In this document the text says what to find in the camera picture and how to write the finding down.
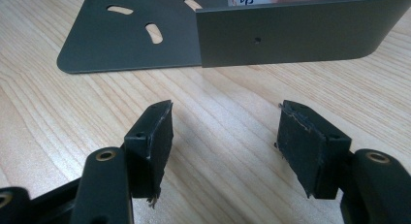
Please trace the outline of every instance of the light wood surface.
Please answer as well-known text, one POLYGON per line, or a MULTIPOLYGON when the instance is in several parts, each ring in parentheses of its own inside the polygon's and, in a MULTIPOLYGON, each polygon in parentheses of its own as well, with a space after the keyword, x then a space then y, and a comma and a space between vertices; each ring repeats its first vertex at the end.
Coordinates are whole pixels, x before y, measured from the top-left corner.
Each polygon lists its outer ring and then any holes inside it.
POLYGON ((335 62, 68 75, 56 58, 83 0, 0 0, 0 187, 32 198, 81 176, 149 105, 174 102, 174 145, 136 223, 342 223, 274 148, 284 99, 411 171, 411 12, 370 56, 335 62))

